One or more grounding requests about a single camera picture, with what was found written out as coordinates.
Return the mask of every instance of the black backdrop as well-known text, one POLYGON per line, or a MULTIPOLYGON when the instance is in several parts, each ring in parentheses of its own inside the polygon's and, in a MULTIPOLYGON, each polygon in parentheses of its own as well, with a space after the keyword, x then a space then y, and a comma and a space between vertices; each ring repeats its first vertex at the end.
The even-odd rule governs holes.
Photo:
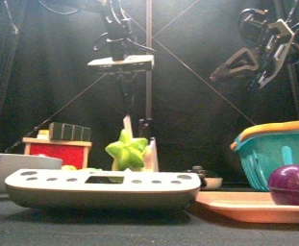
MULTIPOLYGON (((92 51, 95 39, 106 32, 100 16, 94 12, 57 15, 37 1, 21 0, 15 1, 13 15, 20 16, 23 4, 16 57, 0 113, 0 152, 90 87, 52 121, 92 129, 88 165, 108 169, 112 159, 104 147, 118 140, 124 106, 116 78, 100 79, 102 74, 87 67, 90 61, 108 56, 107 51, 92 51)), ((146 43, 146 0, 124 0, 122 6, 135 20, 138 42, 146 43)), ((245 46, 237 21, 246 8, 270 9, 274 18, 270 0, 152 1, 152 48, 158 53, 151 132, 159 169, 180 171, 200 164, 230 183, 246 181, 239 157, 228 148, 237 135, 253 122, 298 119, 285 68, 255 93, 249 93, 242 83, 218 84, 208 80, 216 67, 245 46)), ((132 109, 135 130, 144 117, 146 75, 139 74, 132 109)), ((23 148, 19 145, 13 153, 21 153, 23 148)))

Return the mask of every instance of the purple ball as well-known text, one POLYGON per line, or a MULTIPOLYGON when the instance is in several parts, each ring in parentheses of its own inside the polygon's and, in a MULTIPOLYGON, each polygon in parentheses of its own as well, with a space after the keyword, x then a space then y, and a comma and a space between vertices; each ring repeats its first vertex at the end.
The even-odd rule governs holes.
POLYGON ((275 204, 299 206, 299 164, 279 167, 270 175, 267 186, 275 204))

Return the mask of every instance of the metal pole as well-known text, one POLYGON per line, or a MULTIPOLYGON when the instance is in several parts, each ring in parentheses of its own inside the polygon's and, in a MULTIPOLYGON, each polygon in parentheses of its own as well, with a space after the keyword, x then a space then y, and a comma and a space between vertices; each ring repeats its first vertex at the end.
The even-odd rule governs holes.
MULTIPOLYGON (((274 0, 274 6, 277 11, 277 18, 285 19, 285 13, 283 13, 283 5, 281 0, 274 0)), ((295 67, 293 64, 286 65, 287 68, 287 76, 290 80, 290 88, 293 93, 293 99, 294 99, 294 107, 297 110, 297 117, 299 119, 299 84, 298 84, 298 77, 295 72, 295 67)))
MULTIPOLYGON (((147 0, 147 47, 151 48, 152 41, 152 2, 147 0)), ((147 72, 147 100, 146 119, 151 120, 151 71, 147 72)))

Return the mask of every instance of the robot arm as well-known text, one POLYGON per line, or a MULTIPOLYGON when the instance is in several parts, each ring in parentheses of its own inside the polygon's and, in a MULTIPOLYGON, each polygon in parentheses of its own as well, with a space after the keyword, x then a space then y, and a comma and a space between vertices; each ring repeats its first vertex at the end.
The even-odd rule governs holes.
MULTIPOLYGON (((94 50, 99 51, 106 46, 110 46, 114 61, 124 61, 127 57, 134 55, 138 50, 143 50, 148 53, 155 52, 152 49, 135 42, 135 38, 132 37, 131 19, 126 17, 120 6, 120 0, 45 1, 53 3, 55 5, 75 8, 74 12, 88 11, 100 13, 107 33, 104 33, 95 41, 94 50)), ((39 0, 39 2, 48 9, 44 0, 39 0)))
MULTIPOLYGON (((289 19, 298 3, 295 1, 289 19)), ((266 15, 266 11, 243 10, 239 18, 241 35, 251 48, 242 48, 231 56, 212 73, 212 81, 247 79, 250 81, 249 90, 255 90, 263 88, 278 75, 290 53, 294 53, 294 49, 299 47, 294 43, 295 35, 299 34, 299 23, 291 27, 289 19, 267 23, 266 15)))

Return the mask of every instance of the green laundry basket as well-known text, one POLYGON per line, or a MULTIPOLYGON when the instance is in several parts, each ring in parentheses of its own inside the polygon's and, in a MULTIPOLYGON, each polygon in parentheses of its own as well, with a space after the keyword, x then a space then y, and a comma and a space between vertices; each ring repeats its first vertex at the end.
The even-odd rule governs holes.
POLYGON ((245 129, 230 148, 239 153, 250 186, 269 191, 269 178, 277 168, 299 164, 299 121, 245 129))

